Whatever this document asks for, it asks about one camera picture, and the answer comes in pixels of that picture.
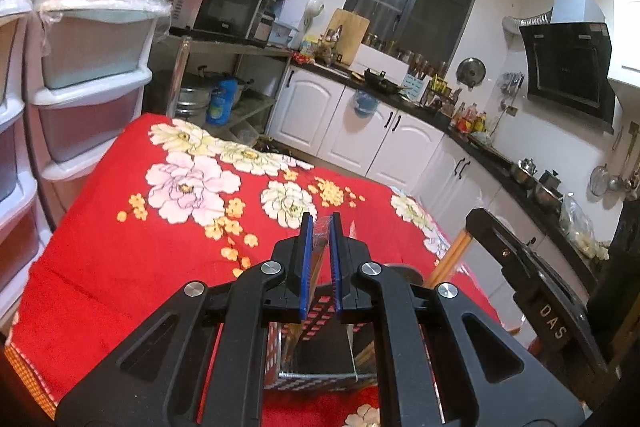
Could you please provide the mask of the wooden cutting board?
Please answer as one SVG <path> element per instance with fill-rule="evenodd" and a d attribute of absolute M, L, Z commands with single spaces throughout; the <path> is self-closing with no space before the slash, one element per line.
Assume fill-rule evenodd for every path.
<path fill-rule="evenodd" d="M 345 66 L 352 64 L 369 26 L 370 20 L 356 13 L 343 9 L 336 9 L 333 12 L 324 35 L 326 37 L 337 35 L 333 43 L 337 62 Z"/>

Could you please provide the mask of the white base cabinets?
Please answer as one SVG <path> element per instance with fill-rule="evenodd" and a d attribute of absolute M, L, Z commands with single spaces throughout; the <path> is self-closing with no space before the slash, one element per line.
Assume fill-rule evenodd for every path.
<path fill-rule="evenodd" d="M 461 136 L 428 123 L 420 110 L 378 104 L 357 115 L 355 87 L 318 68 L 288 66 L 268 124 L 270 138 L 333 167 L 412 196 L 452 239 L 468 212 L 485 208 L 543 257 L 582 301 L 596 280 L 547 215 L 506 168 Z"/>

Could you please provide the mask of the white plastic drawer tower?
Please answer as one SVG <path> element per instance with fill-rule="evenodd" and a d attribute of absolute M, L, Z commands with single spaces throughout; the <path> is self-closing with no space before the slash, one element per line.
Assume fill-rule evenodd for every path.
<path fill-rule="evenodd" d="M 44 210 L 60 221 L 96 164 L 138 118 L 165 0 L 36 0 L 25 42 L 30 155 Z"/>

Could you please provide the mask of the black wok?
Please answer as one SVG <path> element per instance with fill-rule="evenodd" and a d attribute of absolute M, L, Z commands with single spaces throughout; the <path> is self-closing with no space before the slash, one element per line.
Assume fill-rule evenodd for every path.
<path fill-rule="evenodd" d="M 406 90 L 405 87 L 399 86 L 386 78 L 386 72 L 375 72 L 374 70 L 367 68 L 364 71 L 364 80 L 369 87 L 376 92 L 380 92 L 386 95 L 398 95 Z"/>

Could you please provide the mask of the black range hood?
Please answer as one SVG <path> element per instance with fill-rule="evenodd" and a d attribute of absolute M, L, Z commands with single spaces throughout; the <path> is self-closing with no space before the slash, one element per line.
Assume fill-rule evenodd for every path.
<path fill-rule="evenodd" d="M 614 131 L 616 96 L 608 83 L 612 42 L 601 22 L 523 26 L 527 98 Z"/>

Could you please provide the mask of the red floral tablecloth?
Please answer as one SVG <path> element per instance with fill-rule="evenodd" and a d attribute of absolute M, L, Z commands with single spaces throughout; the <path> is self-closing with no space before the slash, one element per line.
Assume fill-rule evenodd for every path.
<path fill-rule="evenodd" d="M 30 267 L 4 354 L 53 417 L 64 395 L 175 291 L 231 282 L 298 233 L 305 215 L 343 230 L 384 265 L 428 277 L 442 228 L 397 188 L 342 176 L 145 114 L 90 174 Z"/>

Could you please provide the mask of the hanging pot lid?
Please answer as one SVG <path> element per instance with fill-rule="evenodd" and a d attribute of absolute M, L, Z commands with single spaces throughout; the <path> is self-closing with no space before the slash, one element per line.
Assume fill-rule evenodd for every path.
<path fill-rule="evenodd" d="M 469 90 L 479 86 L 486 76 L 486 66 L 477 57 L 468 57 L 460 62 L 456 70 L 457 83 L 463 84 Z"/>

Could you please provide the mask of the metal storage shelf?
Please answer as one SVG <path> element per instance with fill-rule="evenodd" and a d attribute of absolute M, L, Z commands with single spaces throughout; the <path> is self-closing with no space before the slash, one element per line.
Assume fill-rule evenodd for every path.
<path fill-rule="evenodd" d="M 171 28 L 167 38 L 177 47 L 174 69 L 157 72 L 144 88 L 142 109 L 145 113 L 181 118 L 209 126 L 216 133 L 242 124 L 248 118 L 272 108 L 276 99 L 253 90 L 253 80 L 244 80 L 228 72 L 209 72 L 201 66 L 195 74 L 186 71 L 191 52 L 199 48 L 208 52 L 244 56 L 284 58 L 292 52 L 275 46 L 253 46 L 239 42 L 198 38 L 193 32 Z"/>

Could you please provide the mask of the white wall cabinet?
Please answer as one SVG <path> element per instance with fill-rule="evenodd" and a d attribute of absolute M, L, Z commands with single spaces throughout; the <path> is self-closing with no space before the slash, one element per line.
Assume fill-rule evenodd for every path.
<path fill-rule="evenodd" d="M 621 102 L 639 98 L 639 0 L 614 0 L 608 81 Z"/>

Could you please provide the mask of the grey plastic utensil caddy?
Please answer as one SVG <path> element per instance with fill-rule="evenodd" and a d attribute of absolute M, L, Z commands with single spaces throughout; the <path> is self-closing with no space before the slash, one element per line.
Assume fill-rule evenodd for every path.
<path fill-rule="evenodd" d="M 356 364 L 356 337 L 371 332 L 363 324 L 344 325 L 335 315 L 330 284 L 317 283 L 322 256 L 311 261 L 311 294 L 305 321 L 271 323 L 264 385 L 279 391 L 349 391 L 376 384 L 374 369 Z"/>

